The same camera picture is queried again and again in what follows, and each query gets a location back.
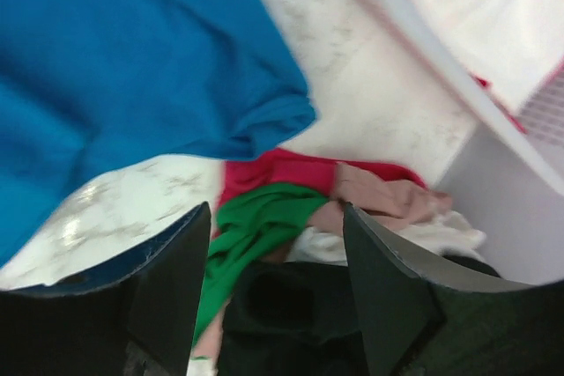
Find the red fabric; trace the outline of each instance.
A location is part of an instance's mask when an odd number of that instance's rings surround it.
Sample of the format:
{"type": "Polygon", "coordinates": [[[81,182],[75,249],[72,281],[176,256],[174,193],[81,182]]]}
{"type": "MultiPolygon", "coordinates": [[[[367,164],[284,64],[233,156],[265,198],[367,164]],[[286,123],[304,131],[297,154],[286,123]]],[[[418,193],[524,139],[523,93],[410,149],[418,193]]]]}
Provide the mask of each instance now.
{"type": "Polygon", "coordinates": [[[314,158],[275,149],[252,162],[226,162],[225,187],[219,198],[218,207],[238,195],[276,182],[289,182],[312,188],[329,196],[335,182],[338,162],[345,162],[374,173],[385,181],[409,180],[423,188],[427,187],[415,172],[400,165],[314,158]]]}
{"type": "MultiPolygon", "coordinates": [[[[474,80],[480,84],[482,87],[484,87],[485,90],[489,90],[490,89],[490,82],[486,81],[483,78],[480,77],[476,77],[475,75],[472,76],[474,78],[474,80]]],[[[527,134],[527,129],[522,125],[522,123],[520,123],[517,118],[515,118],[508,110],[505,106],[503,106],[498,100],[496,99],[492,99],[493,103],[495,103],[495,105],[503,112],[503,114],[505,114],[505,117],[508,118],[511,123],[513,124],[514,127],[516,127],[522,134],[527,134]]]]}

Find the beige fabric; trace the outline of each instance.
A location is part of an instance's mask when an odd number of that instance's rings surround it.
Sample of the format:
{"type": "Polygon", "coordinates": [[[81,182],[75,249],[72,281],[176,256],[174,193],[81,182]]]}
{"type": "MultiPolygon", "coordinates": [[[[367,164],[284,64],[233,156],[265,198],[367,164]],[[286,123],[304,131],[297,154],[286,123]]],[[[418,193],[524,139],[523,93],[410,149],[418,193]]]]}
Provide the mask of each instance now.
{"type": "Polygon", "coordinates": [[[219,310],[213,321],[200,336],[200,339],[198,339],[196,347],[192,349],[190,354],[193,358],[206,357],[215,366],[215,363],[218,361],[219,348],[221,347],[221,338],[223,336],[221,324],[223,323],[223,315],[226,312],[227,304],[229,304],[229,300],[221,307],[221,310],[219,310]]]}
{"type": "Polygon", "coordinates": [[[429,222],[452,207],[449,195],[424,189],[411,181],[383,181],[368,171],[338,164],[332,200],[318,209],[308,224],[343,234],[342,203],[352,203],[392,231],[429,222]]]}

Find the white fabric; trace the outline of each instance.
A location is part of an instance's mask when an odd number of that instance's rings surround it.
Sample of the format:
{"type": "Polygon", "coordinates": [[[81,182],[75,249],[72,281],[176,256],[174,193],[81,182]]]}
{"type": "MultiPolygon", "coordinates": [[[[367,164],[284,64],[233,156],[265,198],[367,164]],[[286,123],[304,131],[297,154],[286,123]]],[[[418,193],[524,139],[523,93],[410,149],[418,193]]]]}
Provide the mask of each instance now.
{"type": "Polygon", "coordinates": [[[516,111],[564,58],[561,0],[412,0],[472,74],[516,111]]]}
{"type": "Polygon", "coordinates": [[[191,359],[186,376],[215,376],[216,370],[211,360],[191,359]]]}
{"type": "MultiPolygon", "coordinates": [[[[476,250],[484,243],[486,235],[472,228],[464,216],[455,211],[437,215],[427,224],[410,225],[397,234],[438,255],[455,254],[484,261],[476,250]]],[[[346,266],[345,241],[343,237],[311,226],[294,242],[287,261],[346,266]]]]}
{"type": "Polygon", "coordinates": [[[310,226],[293,243],[286,261],[347,266],[345,241],[339,235],[310,226]]]}

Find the black fabric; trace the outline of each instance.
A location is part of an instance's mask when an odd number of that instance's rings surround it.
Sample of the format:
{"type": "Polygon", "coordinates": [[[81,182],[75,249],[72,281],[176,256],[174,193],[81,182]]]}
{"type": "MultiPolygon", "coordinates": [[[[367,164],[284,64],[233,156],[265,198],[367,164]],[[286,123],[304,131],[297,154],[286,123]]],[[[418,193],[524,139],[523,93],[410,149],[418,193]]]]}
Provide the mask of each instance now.
{"type": "Polygon", "coordinates": [[[61,283],[0,292],[0,376],[185,376],[207,204],[61,283]]]}
{"type": "Polygon", "coordinates": [[[254,262],[223,320],[219,376],[368,376],[348,269],[254,262]]]}

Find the pink fabric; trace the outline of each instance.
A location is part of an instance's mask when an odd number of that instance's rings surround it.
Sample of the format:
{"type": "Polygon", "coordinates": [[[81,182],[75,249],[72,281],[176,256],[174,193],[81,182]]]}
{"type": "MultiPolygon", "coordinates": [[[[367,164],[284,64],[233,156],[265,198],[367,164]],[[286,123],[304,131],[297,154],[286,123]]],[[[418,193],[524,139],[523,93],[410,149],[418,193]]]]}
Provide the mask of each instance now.
{"type": "Polygon", "coordinates": [[[275,182],[289,182],[329,195],[333,189],[339,161],[365,169],[384,181],[408,180],[423,188],[427,187],[415,172],[400,165],[314,158],[275,149],[252,162],[226,162],[225,187],[218,207],[238,195],[275,182]]]}
{"type": "Polygon", "coordinates": [[[205,329],[203,334],[198,339],[196,346],[191,351],[192,358],[206,357],[217,363],[219,357],[219,350],[221,349],[221,339],[223,337],[223,315],[226,312],[226,307],[229,301],[221,307],[221,310],[215,315],[213,321],[205,329]]]}
{"type": "Polygon", "coordinates": [[[343,234],[342,202],[350,202],[392,231],[428,222],[452,207],[450,196],[412,181],[384,181],[373,173],[340,163],[332,201],[318,209],[308,224],[326,232],[343,234]]]}

